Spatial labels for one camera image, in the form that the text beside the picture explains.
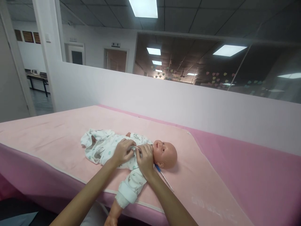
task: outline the baby onesie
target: baby onesie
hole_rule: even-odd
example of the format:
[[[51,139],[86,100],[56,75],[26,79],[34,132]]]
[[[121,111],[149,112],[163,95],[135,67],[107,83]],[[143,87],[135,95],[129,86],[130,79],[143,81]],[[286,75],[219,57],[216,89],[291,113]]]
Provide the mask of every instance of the baby onesie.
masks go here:
[[[96,139],[95,143],[92,143],[92,136]],[[86,147],[85,155],[91,162],[104,165],[113,156],[117,144],[123,138],[135,141],[136,145],[153,144],[149,139],[137,133],[131,133],[131,136],[127,137],[115,134],[112,130],[93,129],[90,129],[82,136],[81,144]],[[146,180],[139,170],[135,151],[132,158],[118,166],[118,168],[131,170],[126,179],[120,183],[115,197],[118,204],[124,209],[129,203],[135,203]]]

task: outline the fluorescent light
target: fluorescent light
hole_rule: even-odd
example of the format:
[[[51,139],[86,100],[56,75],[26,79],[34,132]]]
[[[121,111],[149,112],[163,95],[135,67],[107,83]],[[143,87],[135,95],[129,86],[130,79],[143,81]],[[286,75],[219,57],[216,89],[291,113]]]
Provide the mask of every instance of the fluorescent light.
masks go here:
[[[153,54],[153,55],[161,55],[160,49],[147,48],[147,51],[148,51],[149,54]]]
[[[284,92],[284,91],[283,90],[278,90],[278,89],[271,89],[271,90],[269,90],[269,92],[277,93],[277,92]]]
[[[213,55],[230,57],[230,56],[233,56],[234,54],[238,53],[239,51],[242,51],[245,48],[246,48],[245,46],[224,45],[219,50],[217,50]]]
[[[158,18],[157,0],[129,0],[135,17]]]
[[[281,77],[281,78],[291,78],[291,79],[294,79],[294,78],[301,78],[301,73],[294,73],[294,74],[287,74],[287,75],[280,75],[278,77]]]
[[[162,65],[162,62],[161,61],[153,61],[153,64],[155,64],[155,65]]]

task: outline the table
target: table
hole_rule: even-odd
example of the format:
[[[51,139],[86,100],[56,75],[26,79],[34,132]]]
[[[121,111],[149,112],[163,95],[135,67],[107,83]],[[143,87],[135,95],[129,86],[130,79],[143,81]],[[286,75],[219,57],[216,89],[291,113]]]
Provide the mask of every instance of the table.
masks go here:
[[[32,79],[42,81],[43,85],[44,85],[44,90],[45,90],[45,93],[46,93],[46,97],[48,97],[47,90],[46,90],[46,85],[49,85],[49,84],[48,84],[48,79],[47,78],[43,78],[38,74],[26,74],[26,77],[27,77],[27,79],[30,80],[32,90],[35,90],[34,85],[32,83]]]

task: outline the tiled floor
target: tiled floor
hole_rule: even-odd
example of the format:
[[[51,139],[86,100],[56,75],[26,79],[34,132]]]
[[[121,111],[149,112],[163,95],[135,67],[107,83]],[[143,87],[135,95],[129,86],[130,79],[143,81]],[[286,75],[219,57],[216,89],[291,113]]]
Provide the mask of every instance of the tiled floor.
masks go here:
[[[54,113],[50,94],[48,94],[48,97],[46,97],[44,92],[32,89],[30,90],[30,93],[32,101],[34,102],[35,111],[38,116]]]

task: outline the baby doll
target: baby doll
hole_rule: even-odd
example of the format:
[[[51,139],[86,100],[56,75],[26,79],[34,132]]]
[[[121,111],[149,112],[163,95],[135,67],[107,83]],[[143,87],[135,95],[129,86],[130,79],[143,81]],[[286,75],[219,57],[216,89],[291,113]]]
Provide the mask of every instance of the baby doll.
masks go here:
[[[113,156],[117,144],[123,138],[135,141],[136,145],[151,144],[154,163],[163,169],[170,169],[177,162],[177,151],[171,143],[160,140],[152,143],[146,137],[136,133],[127,133],[124,136],[115,134],[112,130],[90,129],[82,136],[81,144],[86,147],[85,155],[91,162],[104,165]],[[122,210],[129,203],[135,203],[137,196],[146,183],[144,176],[139,170],[135,152],[128,162],[120,165],[118,168],[130,169],[131,173],[119,185],[118,193],[106,220],[108,225],[117,225],[117,219]]]

